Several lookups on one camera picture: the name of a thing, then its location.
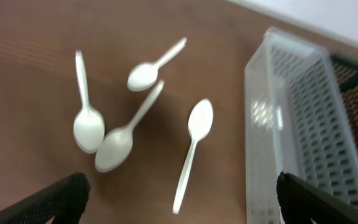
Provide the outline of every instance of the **gray basket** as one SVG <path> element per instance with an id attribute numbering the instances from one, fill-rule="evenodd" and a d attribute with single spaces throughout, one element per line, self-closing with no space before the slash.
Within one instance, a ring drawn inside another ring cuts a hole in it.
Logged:
<path id="1" fill-rule="evenodd" d="M 328 54 L 269 29 L 246 66 L 247 223 L 279 223 L 281 171 L 358 209 L 358 155 Z"/>

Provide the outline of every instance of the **wooden table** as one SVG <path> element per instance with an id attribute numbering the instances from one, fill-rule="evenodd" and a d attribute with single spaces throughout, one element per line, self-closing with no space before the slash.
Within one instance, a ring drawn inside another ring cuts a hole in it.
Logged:
<path id="1" fill-rule="evenodd" d="M 0 0 L 0 210 L 73 172 L 91 183 L 82 223 L 244 223 L 244 67 L 270 26 L 358 58 L 358 50 L 222 0 Z M 106 130 L 126 124 L 149 91 L 126 87 L 130 70 L 183 36 L 160 70 L 165 88 L 117 169 L 100 174 L 76 145 L 80 110 L 75 50 Z M 202 98 L 214 106 L 179 215 L 172 213 Z"/>

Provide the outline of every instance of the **table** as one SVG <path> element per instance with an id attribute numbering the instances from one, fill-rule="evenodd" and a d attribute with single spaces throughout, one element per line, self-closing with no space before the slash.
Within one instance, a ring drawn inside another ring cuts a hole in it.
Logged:
<path id="1" fill-rule="evenodd" d="M 82 223 L 244 223 L 244 67 L 270 26 L 358 58 L 358 50 L 222 0 L 0 0 L 0 210 L 73 172 L 91 184 Z M 127 160 L 106 174 L 72 134 L 80 110 L 75 50 L 106 131 L 126 124 L 149 91 L 130 70 L 183 36 L 161 68 L 160 98 L 134 131 Z M 172 213 L 194 105 L 214 107 L 179 215 Z"/>

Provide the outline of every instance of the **plastic utensil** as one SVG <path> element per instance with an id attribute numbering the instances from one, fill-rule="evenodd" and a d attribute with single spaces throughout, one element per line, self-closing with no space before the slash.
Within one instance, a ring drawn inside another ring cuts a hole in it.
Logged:
<path id="1" fill-rule="evenodd" d="M 132 69 L 128 77 L 128 89 L 130 91 L 143 91 L 150 88 L 157 80 L 158 69 L 178 54 L 186 45 L 184 37 L 175 44 L 167 53 L 154 63 L 141 63 Z"/>
<path id="2" fill-rule="evenodd" d="M 103 142 L 104 120 L 102 115 L 90 104 L 88 96 L 88 85 L 86 83 L 86 72 L 84 60 L 80 50 L 75 52 L 75 66 L 78 79 L 78 87 L 82 101 L 82 109 L 77 114 L 73 132 L 77 145 L 86 153 L 96 152 Z"/>
<path id="3" fill-rule="evenodd" d="M 188 129 L 191 136 L 191 145 L 186 156 L 185 165 L 181 170 L 177 193 L 175 201 L 173 202 L 173 213 L 179 213 L 181 202 L 185 196 L 196 145 L 198 141 L 205 138 L 209 133 L 212 126 L 213 116 L 212 104 L 207 99 L 203 99 L 198 102 L 190 114 Z"/>
<path id="4" fill-rule="evenodd" d="M 94 160 L 97 171 L 108 172 L 124 162 L 132 149 L 132 132 L 135 126 L 154 104 L 161 93 L 163 86 L 164 81 L 159 81 L 142 103 L 142 106 L 140 106 L 129 124 L 116 128 L 107 134 L 102 145 L 100 145 Z"/>

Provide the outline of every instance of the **wooden surface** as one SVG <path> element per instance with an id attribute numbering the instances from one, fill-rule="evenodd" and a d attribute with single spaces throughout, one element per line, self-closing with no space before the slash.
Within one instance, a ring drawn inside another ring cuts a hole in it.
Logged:
<path id="1" fill-rule="evenodd" d="M 244 67 L 270 26 L 358 59 L 357 49 L 222 0 L 0 0 L 0 210 L 79 171 L 92 186 L 82 223 L 244 223 Z M 165 88 L 135 129 L 131 154 L 97 173 L 72 134 L 75 50 L 110 131 L 149 92 L 127 89 L 130 70 L 183 36 L 188 44 L 160 70 Z M 214 123 L 174 215 L 187 119 L 202 98 L 212 101 Z"/>

